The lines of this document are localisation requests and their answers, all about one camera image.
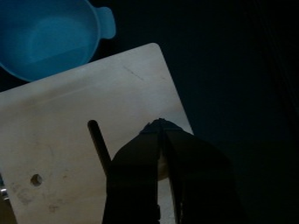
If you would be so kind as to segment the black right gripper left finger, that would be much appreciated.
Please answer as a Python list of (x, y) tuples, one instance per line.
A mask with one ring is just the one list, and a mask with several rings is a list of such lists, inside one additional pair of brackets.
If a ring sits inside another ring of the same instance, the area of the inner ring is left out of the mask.
[(148, 123), (118, 151), (107, 174), (101, 224), (160, 224), (158, 160), (162, 120)]

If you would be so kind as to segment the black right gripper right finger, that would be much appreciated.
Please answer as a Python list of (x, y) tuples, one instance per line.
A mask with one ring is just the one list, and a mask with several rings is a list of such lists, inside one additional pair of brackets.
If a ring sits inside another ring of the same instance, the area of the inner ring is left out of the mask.
[(176, 224), (248, 224), (227, 156), (175, 123), (160, 127)]

